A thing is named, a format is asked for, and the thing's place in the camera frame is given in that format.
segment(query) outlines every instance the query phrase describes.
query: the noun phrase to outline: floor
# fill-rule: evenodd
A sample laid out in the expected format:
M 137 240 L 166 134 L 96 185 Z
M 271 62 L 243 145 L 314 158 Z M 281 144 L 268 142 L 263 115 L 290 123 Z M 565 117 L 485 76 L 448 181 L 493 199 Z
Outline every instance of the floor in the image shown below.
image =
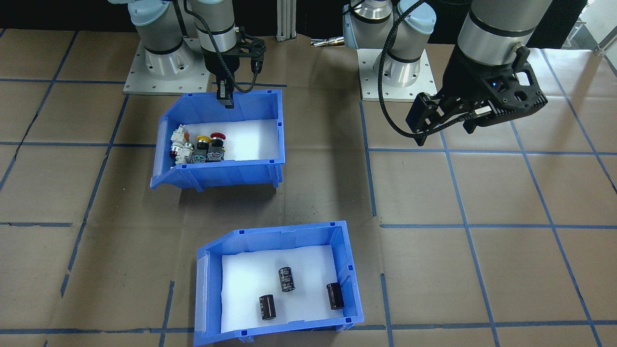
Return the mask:
M 418 148 L 360 101 L 355 51 L 267 38 L 284 181 L 198 193 L 149 188 L 177 97 L 123 94 L 135 33 L 0 35 L 0 346 L 192 346 L 198 247 L 331 220 L 364 323 L 255 346 L 617 346 L 617 78 L 589 51 L 533 49 L 548 106 Z M 427 48 L 437 86 L 451 50 Z

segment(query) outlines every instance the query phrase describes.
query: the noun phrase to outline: black capacitor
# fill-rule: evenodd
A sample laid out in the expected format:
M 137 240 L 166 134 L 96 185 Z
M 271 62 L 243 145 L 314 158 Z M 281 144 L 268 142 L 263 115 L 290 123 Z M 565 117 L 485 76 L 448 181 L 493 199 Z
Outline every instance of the black capacitor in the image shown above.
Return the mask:
M 270 320 L 276 318 L 274 296 L 272 296 L 272 294 L 259 297 L 259 308 L 261 309 L 263 320 Z
M 278 279 L 281 281 L 281 290 L 283 293 L 296 289 L 294 286 L 294 277 L 291 275 L 290 267 L 282 267 L 278 270 Z
M 330 299 L 330 309 L 338 310 L 345 307 L 343 302 L 343 292 L 341 291 L 341 285 L 338 282 L 330 283 L 326 285 L 328 289 L 328 299 Z

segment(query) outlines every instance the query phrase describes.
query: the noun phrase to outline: blue storage bin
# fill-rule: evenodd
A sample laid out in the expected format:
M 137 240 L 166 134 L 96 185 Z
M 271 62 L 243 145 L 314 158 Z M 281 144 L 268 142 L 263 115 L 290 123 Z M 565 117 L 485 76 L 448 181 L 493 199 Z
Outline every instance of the blue storage bin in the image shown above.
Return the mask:
M 334 268 L 336 270 L 336 274 L 333 275 L 341 285 L 345 307 L 340 310 L 342 311 L 340 318 L 295 320 L 266 327 L 254 327 L 221 333 L 223 256 L 244 252 L 273 249 L 287 250 L 323 245 L 330 245 L 332 248 Z M 323 291 L 327 296 L 325 284 L 323 285 Z M 291 330 L 323 330 L 326 327 L 334 327 L 337 331 L 341 331 L 363 321 L 364 315 L 360 302 L 360 292 L 358 290 L 354 259 L 351 253 L 347 223 L 345 221 L 234 230 L 218 240 L 199 248 L 197 251 L 195 332 L 193 341 L 195 347 L 231 338 L 239 338 L 244 342 L 251 342 L 256 335 Z
M 259 183 L 278 187 L 283 181 L 282 166 L 285 163 L 281 90 L 236 93 L 234 101 L 235 108 L 226 109 L 217 101 L 216 93 L 184 94 L 160 117 L 151 188 L 163 183 L 197 191 L 210 186 Z M 221 132 L 221 127 L 233 129 L 240 135 L 231 139 L 227 136 L 225 147 L 228 151 L 224 161 L 175 165 L 169 156 L 170 137 L 180 124 L 205 129 L 212 124 L 208 133 L 191 134 L 191 139 L 196 135 Z M 245 143 L 230 148 L 230 141 Z M 251 153 L 252 157 L 235 160 L 230 149 L 240 153 L 239 157 L 243 157 L 243 151 Z

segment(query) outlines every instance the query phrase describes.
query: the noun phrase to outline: grid line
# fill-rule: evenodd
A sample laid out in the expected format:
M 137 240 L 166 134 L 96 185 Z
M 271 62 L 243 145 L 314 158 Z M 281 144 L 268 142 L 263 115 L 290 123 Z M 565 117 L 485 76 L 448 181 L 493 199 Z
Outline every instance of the grid line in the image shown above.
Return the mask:
M 414 229 L 414 228 L 464 228 L 463 224 L 380 224 L 382 228 Z M 583 225 L 583 224 L 467 224 L 471 229 L 479 228 L 557 228 L 557 229 L 617 229 L 617 225 Z
M 522 321 L 522 322 L 496 322 L 498 328 L 505 327 L 575 327 L 580 325 L 588 325 L 586 320 L 547 320 L 547 321 Z M 615 325 L 617 320 L 595 320 L 595 325 Z M 433 329 L 473 329 L 473 328 L 489 328 L 490 323 L 451 323 L 451 324 L 394 324 L 391 325 L 392 330 L 433 330 Z M 383 325 L 355 325 L 350 330 L 386 330 Z M 179 327 L 179 328 L 134 328 L 129 330 L 98 330 L 98 329 L 79 329 L 79 328 L 23 328 L 23 329 L 2 329 L 0 335 L 73 335 L 73 334 L 141 334 L 141 333 L 193 333 L 194 327 Z
M 437 148 L 368 148 L 370 152 L 414 152 L 414 153 L 445 153 L 444 149 Z M 450 153 L 471 154 L 522 154 L 521 151 L 501 151 L 491 149 L 448 149 Z M 526 151 L 527 154 L 545 154 L 553 156 L 595 156 L 593 152 L 573 151 Z M 617 156 L 617 152 L 597 152 L 601 156 Z
M 97 81 L 97 80 L 46 80 L 40 78 L 0 78 L 0 82 L 43 82 L 43 83 L 84 83 L 84 84 L 107 84 L 123 85 L 126 81 Z
M 549 223 L 551 225 L 554 225 L 553 217 L 550 215 L 549 207 L 548 207 L 548 205 L 546 203 L 546 200 L 544 199 L 544 195 L 542 194 L 542 190 L 540 189 L 540 185 L 538 184 L 538 181 L 536 179 L 536 175 L 534 174 L 533 168 L 531 167 L 531 163 L 529 161 L 527 153 L 525 153 L 525 148 L 523 146 L 523 142 L 521 141 L 521 138 L 518 135 L 518 131 L 516 130 L 514 122 L 510 121 L 510 125 L 512 127 L 512 130 L 514 131 L 514 136 L 516 137 L 516 141 L 518 142 L 518 146 L 521 148 L 521 152 L 523 152 L 523 158 L 525 159 L 525 164 L 527 165 L 527 169 L 529 170 L 529 174 L 531 176 L 531 179 L 533 180 L 534 185 L 536 186 L 536 191 L 538 193 L 538 196 L 540 197 L 540 201 L 542 202 L 542 207 L 544 208 L 544 212 L 546 213 L 546 217 L 549 219 Z M 581 302 L 581 306 L 583 308 L 583 311 L 585 312 L 585 316 L 587 317 L 587 322 L 589 324 L 589 327 L 591 328 L 591 332 L 594 334 L 595 342 L 598 345 L 598 347 L 602 347 L 602 342 L 600 341 L 600 337 L 598 336 L 598 332 L 595 329 L 594 321 L 591 318 L 591 314 L 589 313 L 589 309 L 587 308 L 587 304 L 585 303 L 585 299 L 582 297 L 581 291 L 580 291 L 578 283 L 576 281 L 576 277 L 574 276 L 574 271 L 572 270 L 572 267 L 570 266 L 568 257 L 566 255 L 566 251 L 563 248 L 561 240 L 559 239 L 559 234 L 557 233 L 557 228 L 555 228 L 553 226 L 552 231 L 553 231 L 553 235 L 555 237 L 555 241 L 557 242 L 557 246 L 559 247 L 559 252 L 561 252 L 561 257 L 563 258 L 563 262 L 565 263 L 566 269 L 568 270 L 568 274 L 570 276 L 570 280 L 572 281 L 572 284 L 574 285 L 574 289 L 576 290 L 576 294 L 578 295 L 578 298 L 579 298 L 579 301 Z
M 19 142 L 14 141 L 0 141 L 0 144 L 4 145 L 16 145 L 20 144 Z M 73 147 L 107 147 L 109 143 L 98 143 L 98 142 L 24 142 L 21 143 L 22 146 L 73 146 Z M 154 143 L 112 143 L 112 147 L 146 147 L 146 148 L 156 148 L 156 144 Z
M 0 222 L 0 225 L 10 227 L 47 227 L 47 228 L 70 228 L 72 223 L 49 223 L 49 222 Z
M 6 180 L 9 178 L 9 174 L 13 170 L 13 166 L 15 165 L 15 162 L 17 161 L 17 154 L 19 153 L 19 149 L 22 147 L 22 144 L 23 144 L 24 140 L 26 139 L 26 136 L 28 136 L 28 132 L 30 132 L 30 129 L 32 128 L 32 125 L 35 123 L 36 119 L 38 118 L 39 114 L 41 113 L 41 110 L 43 109 L 43 105 L 45 105 L 45 101 L 47 101 L 47 98 L 49 97 L 49 94 L 51 93 L 51 88 L 53 88 L 53 86 L 54 86 L 54 80 L 60 74 L 60 71 L 62 70 L 62 67 L 64 66 L 64 63 L 67 61 L 68 53 L 71 51 L 71 48 L 73 47 L 73 43 L 75 43 L 75 39 L 77 38 L 77 33 L 78 32 L 76 31 L 73 34 L 73 38 L 71 39 L 71 42 L 68 44 L 67 51 L 64 53 L 64 56 L 62 57 L 62 60 L 60 61 L 60 65 L 58 66 L 58 69 L 56 70 L 56 73 L 54 74 L 53 80 L 50 81 L 49 87 L 47 88 L 47 91 L 45 92 L 45 95 L 43 96 L 43 100 L 41 100 L 41 104 L 39 105 L 38 109 L 36 110 L 35 116 L 32 118 L 32 121 L 28 125 L 28 128 L 26 129 L 25 134 L 23 134 L 23 138 L 22 138 L 21 142 L 18 144 L 17 149 L 15 149 L 15 154 L 13 155 L 13 159 L 11 159 L 9 167 L 4 172 L 4 176 L 2 177 L 2 181 L 0 181 L 0 190 L 2 190 L 2 188 L 4 187 L 4 184 L 6 183 Z
M 159 347 L 165 346 L 165 334 L 167 333 L 167 324 L 169 323 L 169 313 L 172 311 L 173 287 L 175 285 L 176 282 L 169 281 L 169 292 L 167 294 L 167 303 L 165 304 L 165 315 L 160 329 Z
M 92 205 L 94 204 L 94 199 L 96 197 L 96 193 L 99 190 L 99 185 L 101 184 L 101 180 L 103 177 L 103 172 L 105 171 L 105 167 L 107 165 L 107 160 L 109 159 L 109 153 L 111 152 L 112 148 L 113 148 L 113 143 L 116 137 L 116 134 L 118 133 L 118 128 L 120 127 L 120 122 L 122 121 L 122 116 L 124 115 L 124 111 L 126 109 L 126 104 L 128 102 L 128 95 L 125 95 L 124 97 L 124 102 L 122 103 L 122 108 L 120 109 L 120 114 L 118 115 L 118 120 L 116 121 L 115 127 L 114 127 L 114 131 L 112 133 L 111 138 L 109 139 L 109 143 L 107 145 L 107 150 L 105 152 L 105 158 L 103 159 L 103 162 L 101 163 L 101 168 L 99 169 L 99 175 L 96 178 L 96 181 L 94 182 L 94 188 L 92 189 L 92 194 L 90 195 L 90 200 L 88 202 L 88 207 L 86 208 L 86 212 L 84 213 L 83 216 L 83 221 L 81 223 L 81 227 L 79 230 L 79 233 L 77 234 L 77 239 L 75 240 L 75 245 L 73 246 L 73 252 L 71 254 L 71 258 L 68 261 L 68 272 L 65 274 L 64 277 L 64 281 L 62 282 L 62 286 L 60 288 L 60 295 L 62 297 L 64 297 L 64 292 L 67 288 L 68 285 L 68 279 L 70 276 L 71 271 L 73 270 L 73 265 L 75 263 L 75 258 L 77 257 L 77 249 L 79 248 L 80 242 L 81 242 L 81 237 L 83 236 L 83 232 L 84 229 L 86 228 L 86 224 L 88 222 L 88 216 L 90 214 L 90 210 L 92 209 Z
M 540 50 L 540 53 L 542 53 L 542 57 L 544 58 L 544 61 L 546 61 L 546 64 L 549 67 L 550 73 L 553 75 L 553 78 L 557 82 L 557 85 L 559 86 L 559 89 L 561 90 L 563 97 L 566 99 L 566 102 L 568 103 L 568 106 L 570 107 L 570 110 L 572 111 L 572 114 L 574 115 L 574 119 L 576 119 L 576 123 L 578 123 L 579 127 L 582 130 L 582 134 L 585 136 L 585 139 L 589 143 L 589 146 L 591 147 L 591 150 L 594 153 L 595 158 L 598 160 L 598 163 L 600 163 L 600 167 L 602 168 L 602 171 L 604 171 L 604 174 L 607 176 L 608 181 L 611 183 L 611 186 L 613 187 L 613 191 L 615 191 L 615 193 L 617 194 L 617 187 L 615 187 L 615 181 L 613 181 L 613 179 L 611 178 L 611 175 L 608 173 L 607 168 L 604 166 L 604 163 L 602 162 L 602 159 L 600 158 L 600 154 L 598 153 L 598 151 L 595 150 L 595 146 L 593 142 L 591 141 L 591 137 L 589 137 L 589 134 L 587 134 L 587 130 L 585 130 L 585 127 L 583 126 L 581 119 L 579 118 L 578 113 L 576 112 L 576 109 L 574 109 L 574 105 L 572 104 L 572 101 L 570 101 L 570 98 L 566 94 L 566 90 L 563 88 L 563 85 L 561 84 L 561 81 L 559 81 L 559 78 L 557 77 L 557 74 L 555 73 L 553 66 L 550 64 L 549 58 L 546 56 L 546 53 L 544 52 L 543 49 Z
M 392 336 L 392 320 L 390 318 L 390 304 L 387 298 L 386 275 L 381 274 L 381 294 L 384 298 L 384 313 L 386 314 L 386 331 L 388 347 L 394 347 L 394 337 Z
M 366 121 L 364 119 L 364 106 L 360 100 L 360 120 L 362 121 L 362 136 L 364 137 L 364 155 L 366 156 L 366 171 L 368 174 L 368 192 L 371 195 L 371 210 L 373 217 L 377 216 L 377 203 L 375 202 L 375 188 L 373 186 L 373 172 L 371 170 L 371 157 L 368 152 L 368 135 L 366 134 Z
M 454 173 L 454 166 L 452 165 L 452 160 L 450 158 L 450 152 L 448 151 L 448 145 L 445 142 L 444 133 L 439 132 L 439 135 L 441 136 L 441 142 L 444 145 L 445 158 L 448 162 L 448 168 L 450 169 L 450 176 L 452 176 L 452 184 L 454 185 L 454 192 L 457 195 L 458 208 L 461 213 L 461 218 L 463 219 L 463 226 L 465 228 L 465 234 L 467 235 L 467 242 L 469 242 L 471 257 L 473 258 L 473 264 L 476 268 L 476 274 L 478 275 L 478 282 L 480 284 L 480 290 L 482 291 L 482 298 L 484 300 L 484 305 L 486 307 L 486 313 L 489 316 L 489 323 L 491 325 L 491 332 L 493 334 L 493 340 L 495 341 L 495 347 L 500 347 L 499 336 L 497 335 L 497 327 L 495 326 L 495 319 L 493 318 L 493 312 L 491 311 L 491 304 L 489 302 L 489 296 L 486 293 L 486 287 L 484 286 L 484 280 L 482 279 L 482 271 L 480 270 L 480 263 L 478 261 L 478 255 L 476 254 L 476 248 L 473 245 L 473 238 L 471 237 L 471 232 L 469 229 L 469 225 L 467 223 L 467 216 L 465 215 L 465 208 L 463 207 L 463 200 L 461 198 L 460 191 L 458 190 L 457 178 Z

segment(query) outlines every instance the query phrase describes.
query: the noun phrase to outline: metal mounting plate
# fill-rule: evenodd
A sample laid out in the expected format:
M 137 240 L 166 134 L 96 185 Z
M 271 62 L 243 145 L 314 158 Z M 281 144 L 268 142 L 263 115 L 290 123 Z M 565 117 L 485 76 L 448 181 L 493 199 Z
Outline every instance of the metal mounting plate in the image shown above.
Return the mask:
M 210 72 L 206 70 L 199 40 L 185 38 L 184 41 L 195 53 L 195 66 L 183 78 L 161 80 L 152 76 L 146 67 L 144 45 L 140 42 L 133 58 L 133 65 L 124 85 L 125 94 L 140 95 L 182 95 L 185 93 L 203 93 L 208 85 Z
M 360 89 L 362 99 L 366 101 L 379 101 L 377 95 L 377 76 L 373 72 L 373 64 L 381 49 L 358 49 L 358 68 L 360 70 Z M 399 88 L 384 84 L 383 96 L 385 101 L 410 102 L 420 92 L 437 94 L 437 87 L 433 79 L 433 71 L 428 62 L 426 51 L 420 57 L 420 72 L 416 82 L 408 87 Z

